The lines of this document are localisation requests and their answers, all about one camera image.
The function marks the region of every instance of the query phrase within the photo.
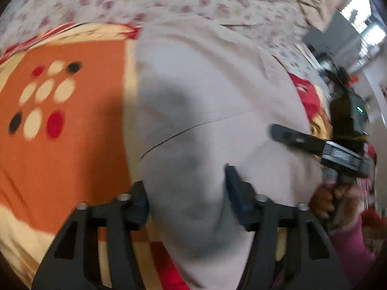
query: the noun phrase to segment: cream dot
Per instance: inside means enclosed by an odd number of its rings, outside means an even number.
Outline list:
[[[67,78],[59,84],[54,92],[54,101],[61,103],[69,99],[75,90],[75,81],[72,78]]]
[[[34,90],[36,88],[36,82],[32,82],[24,88],[20,98],[19,98],[19,105],[24,105],[27,100],[31,97],[31,95],[34,93]]]
[[[52,89],[54,87],[54,80],[50,78],[49,80],[46,80],[42,86],[38,88],[35,94],[35,101],[36,102],[42,102],[44,101],[48,95],[51,93]]]
[[[42,118],[42,110],[40,108],[31,111],[24,123],[23,133],[25,139],[31,140],[36,136],[42,124]]]
[[[48,68],[47,74],[48,76],[58,74],[64,67],[65,63],[63,61],[54,61]]]

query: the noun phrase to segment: finger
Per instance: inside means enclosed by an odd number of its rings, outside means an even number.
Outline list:
[[[346,198],[350,199],[361,199],[362,193],[361,193],[361,187],[359,185],[353,185],[346,193]]]
[[[350,187],[351,187],[351,186],[348,185],[348,184],[338,186],[337,188],[334,188],[334,189],[333,189],[333,194],[334,194],[334,196],[335,196],[337,199],[341,199],[342,196],[348,191],[348,189],[349,189]]]
[[[360,199],[359,198],[345,198],[345,212],[347,215],[353,215],[354,217],[360,213],[359,211]]]
[[[332,189],[327,186],[322,186],[316,193],[316,198],[331,201],[333,199]]]
[[[323,204],[323,205],[319,206],[318,208],[316,208],[316,207],[310,208],[310,211],[312,213],[314,213],[315,215],[317,215],[319,217],[324,215],[324,218],[326,218],[325,215],[328,215],[328,212],[334,211],[334,210],[335,210],[335,208],[331,203]]]
[[[327,212],[318,210],[314,213],[320,219],[329,219],[329,215]]]
[[[335,206],[333,205],[332,201],[320,201],[316,205],[316,209],[322,211],[334,211]]]

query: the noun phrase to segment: screw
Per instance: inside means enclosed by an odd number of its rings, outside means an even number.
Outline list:
[[[268,201],[268,197],[263,195],[263,194],[257,194],[255,196],[255,199],[259,202],[267,202]]]
[[[302,211],[308,211],[309,210],[309,206],[306,205],[305,203],[298,203],[297,204],[297,209],[298,210],[302,210]]]
[[[128,201],[132,196],[129,193],[122,193],[117,196],[117,199],[121,202]]]
[[[85,210],[85,209],[87,209],[88,208],[88,203],[86,203],[86,202],[80,202],[80,203],[78,203],[77,204],[77,209],[78,210]]]

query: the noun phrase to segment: black clip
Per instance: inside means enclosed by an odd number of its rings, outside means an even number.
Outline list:
[[[226,165],[226,188],[235,215],[247,231],[255,231],[250,254],[237,290],[268,290],[276,276],[277,228],[288,228],[281,290],[348,290],[339,258],[318,219],[305,204],[275,204],[256,194]]]
[[[145,290],[131,230],[139,230],[149,212],[142,182],[107,204],[79,203],[58,232],[40,264],[32,290],[108,290],[101,282],[98,227],[106,227],[110,276],[114,290]]]

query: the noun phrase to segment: hand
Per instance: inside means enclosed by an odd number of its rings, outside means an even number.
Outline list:
[[[321,219],[328,219],[328,213],[335,210],[333,197],[343,200],[336,212],[334,225],[341,230],[349,230],[360,216],[361,189],[358,185],[344,185],[337,188],[321,186],[310,200],[310,211]]]

